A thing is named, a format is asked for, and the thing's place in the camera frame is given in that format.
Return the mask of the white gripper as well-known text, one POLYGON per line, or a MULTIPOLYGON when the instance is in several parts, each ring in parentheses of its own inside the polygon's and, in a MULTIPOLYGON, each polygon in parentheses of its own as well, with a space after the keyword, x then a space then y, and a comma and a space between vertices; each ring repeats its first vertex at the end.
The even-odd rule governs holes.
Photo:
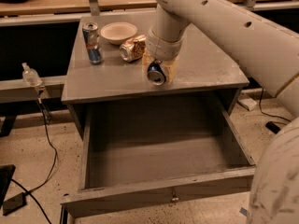
POLYGON ((163 61, 161 68, 165 75, 165 83, 170 85, 177 73, 178 62, 176 58, 182 46, 182 38, 180 37, 177 41, 166 41, 153 33, 152 29, 149 29, 145 44, 147 51, 142 57, 144 77, 148 76, 150 64, 154 59, 157 59, 163 61))

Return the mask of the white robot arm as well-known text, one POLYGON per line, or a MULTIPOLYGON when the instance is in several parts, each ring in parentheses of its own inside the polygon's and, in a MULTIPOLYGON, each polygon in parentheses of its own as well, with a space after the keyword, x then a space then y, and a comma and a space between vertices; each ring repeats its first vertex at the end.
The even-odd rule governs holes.
POLYGON ((152 58, 176 59, 193 24, 294 116, 258 162, 247 224, 299 224, 299 35, 225 0, 156 2, 146 42, 152 58))

